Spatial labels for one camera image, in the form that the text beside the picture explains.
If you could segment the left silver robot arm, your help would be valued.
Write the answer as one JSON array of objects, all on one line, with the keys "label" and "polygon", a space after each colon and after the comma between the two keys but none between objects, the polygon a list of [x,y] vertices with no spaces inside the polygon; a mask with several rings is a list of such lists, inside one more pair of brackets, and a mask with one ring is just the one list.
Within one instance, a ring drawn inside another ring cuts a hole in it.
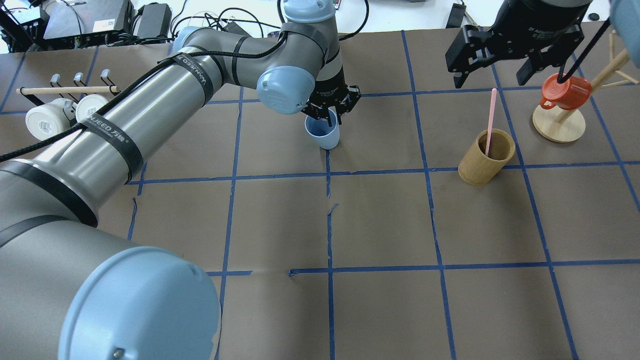
[{"label": "left silver robot arm", "polygon": [[96,211],[225,84],[281,114],[331,125],[345,84],[331,0],[286,0],[276,42],[185,27],[173,53],[56,136],[1,157],[3,360],[208,360],[221,305],[171,251],[98,229]]}]

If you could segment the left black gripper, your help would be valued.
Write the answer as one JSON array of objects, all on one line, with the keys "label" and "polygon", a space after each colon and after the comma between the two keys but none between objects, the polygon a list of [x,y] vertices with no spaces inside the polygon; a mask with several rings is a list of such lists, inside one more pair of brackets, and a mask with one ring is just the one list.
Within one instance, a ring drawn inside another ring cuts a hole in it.
[{"label": "left black gripper", "polygon": [[328,118],[329,126],[340,126],[342,115],[350,113],[361,96],[361,89],[357,85],[343,84],[336,90],[325,93],[314,91],[303,107],[302,113],[312,119]]}]

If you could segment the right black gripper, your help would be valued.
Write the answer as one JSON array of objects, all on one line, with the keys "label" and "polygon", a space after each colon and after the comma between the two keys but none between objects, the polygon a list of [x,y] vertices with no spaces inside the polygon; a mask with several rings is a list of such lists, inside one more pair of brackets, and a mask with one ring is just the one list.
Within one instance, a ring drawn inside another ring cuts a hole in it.
[{"label": "right black gripper", "polygon": [[584,16],[499,13],[488,30],[463,25],[445,53],[454,88],[461,89],[474,71],[503,60],[525,59],[516,73],[519,86],[549,66],[560,68],[585,38],[581,27]]}]

